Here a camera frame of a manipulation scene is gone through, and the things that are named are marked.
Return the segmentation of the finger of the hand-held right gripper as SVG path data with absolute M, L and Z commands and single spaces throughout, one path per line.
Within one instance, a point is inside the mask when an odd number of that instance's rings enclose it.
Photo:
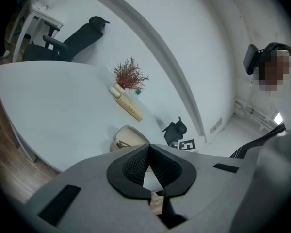
M 181 121 L 181 117 L 178 117 L 178 122 L 177 122 L 177 131 L 180 134 L 186 134 L 187 132 L 187 127 L 185 124 Z
M 180 140 L 180 134 L 173 122 L 171 122 L 162 132 L 164 133 L 164 139 L 168 145 Z

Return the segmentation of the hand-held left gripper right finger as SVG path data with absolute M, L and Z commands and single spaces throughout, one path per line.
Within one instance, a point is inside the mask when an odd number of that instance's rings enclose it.
M 227 189 L 237 174 L 215 165 L 238 168 L 241 160 L 151 144 L 149 161 L 163 187 L 167 216 L 163 223 L 151 215 L 150 229 L 230 229 L 241 197 L 233 199 Z

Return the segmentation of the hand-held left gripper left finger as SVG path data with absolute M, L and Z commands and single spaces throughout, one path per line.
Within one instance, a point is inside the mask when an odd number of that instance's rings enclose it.
M 82 160 L 40 188 L 25 204 L 36 216 L 71 185 L 80 191 L 57 223 L 64 233 L 164 233 L 168 228 L 153 213 L 147 200 L 123 197 L 107 180 L 107 168 L 135 150 L 117 150 Z

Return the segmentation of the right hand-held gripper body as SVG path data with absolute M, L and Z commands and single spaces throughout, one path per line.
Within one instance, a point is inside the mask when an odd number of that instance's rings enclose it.
M 194 139 L 191 139 L 191 140 L 181 139 L 181 140 L 172 142 L 169 146 L 181 151 L 197 152 Z

